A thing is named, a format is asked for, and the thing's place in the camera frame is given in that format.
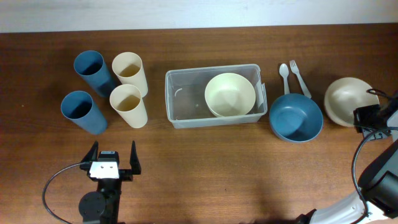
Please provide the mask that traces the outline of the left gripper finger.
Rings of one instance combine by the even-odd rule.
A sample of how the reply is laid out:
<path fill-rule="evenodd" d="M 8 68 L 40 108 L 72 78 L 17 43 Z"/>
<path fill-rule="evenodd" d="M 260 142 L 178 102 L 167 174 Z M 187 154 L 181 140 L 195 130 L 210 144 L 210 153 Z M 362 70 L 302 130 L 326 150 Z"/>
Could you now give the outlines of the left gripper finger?
<path fill-rule="evenodd" d="M 97 161 L 98 157 L 98 141 L 95 141 L 91 149 L 87 152 L 84 158 L 81 160 L 80 169 L 90 170 L 92 162 Z"/>
<path fill-rule="evenodd" d="M 139 162 L 139 159 L 137 156 L 135 141 L 132 142 L 129 163 L 131 165 L 132 174 L 133 175 L 141 175 L 141 165 L 140 165 L 140 162 Z"/>

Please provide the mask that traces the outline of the cream bowl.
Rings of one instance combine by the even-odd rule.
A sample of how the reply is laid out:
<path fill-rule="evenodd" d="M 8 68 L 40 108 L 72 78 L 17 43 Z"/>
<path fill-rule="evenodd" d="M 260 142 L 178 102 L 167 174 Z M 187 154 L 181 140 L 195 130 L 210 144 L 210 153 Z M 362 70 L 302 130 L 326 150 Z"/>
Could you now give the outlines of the cream bowl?
<path fill-rule="evenodd" d="M 242 75 L 221 73 L 206 85 L 205 101 L 216 117 L 241 116 L 251 111 L 256 102 L 256 92 Z"/>
<path fill-rule="evenodd" d="M 367 93 L 372 86 L 358 78 L 345 77 L 334 81 L 326 90 L 324 107 L 328 117 L 341 126 L 354 126 L 354 110 L 378 105 L 379 98 Z"/>

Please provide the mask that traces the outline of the blue bowl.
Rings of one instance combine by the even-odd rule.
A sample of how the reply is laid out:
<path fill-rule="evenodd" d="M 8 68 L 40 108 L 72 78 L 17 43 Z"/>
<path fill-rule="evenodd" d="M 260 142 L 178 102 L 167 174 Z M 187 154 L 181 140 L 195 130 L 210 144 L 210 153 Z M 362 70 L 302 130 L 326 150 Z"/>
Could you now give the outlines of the blue bowl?
<path fill-rule="evenodd" d="M 320 107 L 310 98 L 297 93 L 278 97 L 269 112 L 273 133 L 283 141 L 308 142 L 315 139 L 323 128 Z"/>

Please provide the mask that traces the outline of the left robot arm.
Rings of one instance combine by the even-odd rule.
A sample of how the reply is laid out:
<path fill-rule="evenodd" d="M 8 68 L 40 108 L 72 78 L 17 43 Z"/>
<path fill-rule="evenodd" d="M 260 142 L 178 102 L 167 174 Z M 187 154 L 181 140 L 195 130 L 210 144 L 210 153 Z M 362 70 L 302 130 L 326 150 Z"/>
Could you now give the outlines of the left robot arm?
<path fill-rule="evenodd" d="M 97 183 L 97 189 L 81 198 L 78 210 L 83 223 L 117 223 L 122 183 L 131 182 L 134 175 L 141 174 L 136 143 L 133 142 L 131 146 L 129 169 L 119 168 L 118 152 L 99 152 L 98 146 L 98 142 L 94 142 L 81 160 L 80 169 Z"/>

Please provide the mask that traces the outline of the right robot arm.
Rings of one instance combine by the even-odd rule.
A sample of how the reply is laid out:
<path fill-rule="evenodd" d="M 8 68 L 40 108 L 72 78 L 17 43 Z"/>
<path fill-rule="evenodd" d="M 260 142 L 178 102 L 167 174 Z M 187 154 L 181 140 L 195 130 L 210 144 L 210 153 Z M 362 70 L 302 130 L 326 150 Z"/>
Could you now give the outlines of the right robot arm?
<path fill-rule="evenodd" d="M 354 126 L 364 136 L 351 163 L 355 191 L 328 208 L 299 215 L 294 223 L 369 223 L 397 218 L 397 93 L 389 96 L 375 88 L 366 92 L 387 98 L 387 104 L 354 110 Z M 357 178 L 356 161 L 363 146 L 388 137 L 393 143 Z"/>

